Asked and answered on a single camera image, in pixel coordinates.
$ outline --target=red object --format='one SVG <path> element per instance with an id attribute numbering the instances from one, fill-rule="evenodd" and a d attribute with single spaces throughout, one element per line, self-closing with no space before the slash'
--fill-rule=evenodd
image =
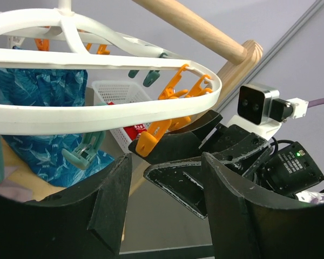
<path id="1" fill-rule="evenodd" d="M 127 133 L 131 140 L 135 140 L 137 136 L 139 136 L 143 131 L 146 131 L 146 128 L 143 124 L 139 124 L 135 126 L 124 127 L 124 131 Z"/>

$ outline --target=clothes drying hanger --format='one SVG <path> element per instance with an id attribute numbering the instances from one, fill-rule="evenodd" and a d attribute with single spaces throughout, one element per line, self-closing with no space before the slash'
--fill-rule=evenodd
<path id="1" fill-rule="evenodd" d="M 134 56 L 158 57 L 163 52 L 159 47 L 132 44 L 96 20 L 73 12 L 71 0 L 59 0 L 58 8 L 54 9 L 20 9 L 0 13 L 0 35 L 29 28 L 32 24 L 36 27 L 50 26 L 46 28 L 45 37 L 63 33 L 69 48 L 75 53 L 87 53 L 85 46 L 80 44 L 77 30 L 102 37 Z M 34 38 L 43 38 L 43 35 L 35 35 Z"/>
<path id="2" fill-rule="evenodd" d="M 49 30 L 44 38 L 53 38 L 61 27 L 67 44 L 73 52 L 60 53 L 29 50 L 0 49 L 0 67 L 24 69 L 116 69 L 116 70 L 175 70 L 187 64 L 187 71 L 202 77 L 207 74 L 208 87 L 212 93 L 193 98 L 167 99 L 109 106 L 91 107 L 37 107 L 0 105 L 0 134 L 7 135 L 52 135 L 87 133 L 110 130 L 147 122 L 180 118 L 198 114 L 211 108 L 218 100 L 221 80 L 209 69 L 191 60 L 157 58 L 162 48 L 148 44 L 142 46 L 124 39 L 121 35 L 90 18 L 71 11 L 71 1 L 60 0 L 58 9 L 25 9 L 0 13 L 0 35 L 35 28 Z M 124 57 L 90 54 L 86 50 L 78 29 L 88 35 L 102 36 L 115 46 L 136 55 L 147 57 Z"/>
<path id="3" fill-rule="evenodd" d="M 65 35 L 61 30 L 56 30 L 53 29 L 52 30 L 53 33 L 50 33 L 50 29 L 46 28 L 46 27 L 30 27 L 30 28 L 25 28 L 25 29 L 20 29 L 20 30 L 15 30 L 15 31 L 9 31 L 6 33 L 2 33 L 2 35 L 6 35 L 6 36 L 10 36 L 10 38 L 15 38 L 15 42 L 18 44 L 21 44 L 22 40 L 24 38 L 39 38 L 39 39 L 50 39 L 50 40 L 62 40 L 62 41 L 66 41 Z M 102 45 L 113 45 L 111 42 L 109 42 L 107 39 L 102 38 L 100 36 L 88 33 L 88 32 L 84 32 L 84 31 L 79 31 L 78 32 L 82 42 L 84 43 L 93 43 L 93 44 L 102 44 Z M 125 40 L 127 40 L 130 43 L 135 43 L 135 44 L 139 44 L 141 46 L 150 46 L 150 47 L 155 47 L 157 49 L 161 49 L 162 52 L 165 52 L 168 57 L 170 58 L 179 58 L 179 59 L 183 59 L 182 56 L 173 53 L 169 50 L 165 50 L 162 49 L 161 47 L 158 47 L 154 44 L 148 43 L 144 40 L 120 33 L 120 32 L 116 32 L 117 35 L 121 36 L 122 38 L 124 38 Z"/>

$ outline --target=orange clothespin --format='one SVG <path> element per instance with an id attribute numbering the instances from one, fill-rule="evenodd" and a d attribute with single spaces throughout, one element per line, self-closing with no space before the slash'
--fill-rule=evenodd
<path id="1" fill-rule="evenodd" d="M 98 47 L 98 50 L 97 50 L 97 53 L 96 54 L 99 54 L 99 55 L 109 55 L 110 54 L 110 50 L 106 50 L 106 48 L 107 48 L 107 45 L 101 44 Z"/>
<path id="2" fill-rule="evenodd" d="M 49 51 L 48 39 L 35 39 L 35 44 L 39 51 Z"/>
<path id="3" fill-rule="evenodd" d="M 191 123 L 191 117 L 185 116 L 181 118 L 172 119 L 172 124 L 169 127 L 169 131 L 176 131 L 182 127 L 185 127 L 187 124 Z"/>
<path id="4" fill-rule="evenodd" d="M 153 122 L 147 131 L 143 131 L 137 142 L 136 152 L 143 158 L 147 157 L 163 135 L 170 127 L 172 120 L 162 120 Z"/>
<path id="5" fill-rule="evenodd" d="M 88 43 L 86 45 L 86 50 L 90 51 L 90 48 L 91 48 L 92 44 L 91 43 Z M 96 54 L 99 54 L 99 55 L 109 55 L 110 54 L 110 51 L 109 50 L 106 50 L 107 48 L 107 45 L 100 45 L 98 47 L 98 50 L 97 50 L 97 53 Z"/>
<path id="6" fill-rule="evenodd" d="M 88 44 L 86 45 L 86 47 L 85 47 L 85 48 L 86 48 L 86 50 L 87 50 L 87 51 L 90 51 L 90 49 L 91 49 L 91 46 L 92 46 L 92 44 L 91 44 L 91 43 L 88 43 Z"/>
<path id="7" fill-rule="evenodd" d="M 188 64 L 183 65 L 179 71 L 175 74 L 175 76 L 170 80 L 170 82 L 167 84 L 167 86 L 164 88 L 160 96 L 158 97 L 159 100 L 166 100 L 170 99 L 171 97 L 181 97 L 184 94 L 188 93 L 188 90 L 181 90 L 177 93 L 175 93 L 174 87 L 179 83 L 182 76 L 181 73 L 183 71 L 186 71 L 188 67 Z"/>
<path id="8" fill-rule="evenodd" d="M 211 79 L 211 77 L 207 74 L 203 74 L 199 80 L 194 84 L 194 86 L 191 88 L 191 90 L 189 91 L 189 93 L 186 95 L 185 98 L 189 98 L 189 97 L 197 97 L 197 96 L 202 96 L 205 93 L 209 92 L 212 93 L 212 90 L 210 88 L 205 88 L 203 89 L 200 84 L 204 81 L 204 79 Z"/>

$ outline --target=blue floral cloth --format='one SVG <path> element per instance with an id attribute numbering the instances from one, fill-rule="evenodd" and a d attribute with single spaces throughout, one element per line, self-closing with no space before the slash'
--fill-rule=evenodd
<path id="1" fill-rule="evenodd" d="M 86 82 L 85 70 L 0 69 L 0 104 L 84 106 Z M 61 150 L 72 152 L 82 141 L 80 134 L 3 138 L 34 173 L 54 186 L 70 187 L 114 160 L 99 151 L 84 171 L 66 161 Z"/>

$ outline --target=camera lens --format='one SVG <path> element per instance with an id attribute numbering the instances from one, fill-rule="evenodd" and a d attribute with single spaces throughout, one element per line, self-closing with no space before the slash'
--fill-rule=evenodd
<path id="1" fill-rule="evenodd" d="M 255 105 L 253 105 L 253 111 L 257 111 L 259 109 L 259 105 L 258 104 L 255 104 Z"/>
<path id="2" fill-rule="evenodd" d="M 248 101 L 246 99 L 242 100 L 241 104 L 245 107 L 248 105 Z"/>

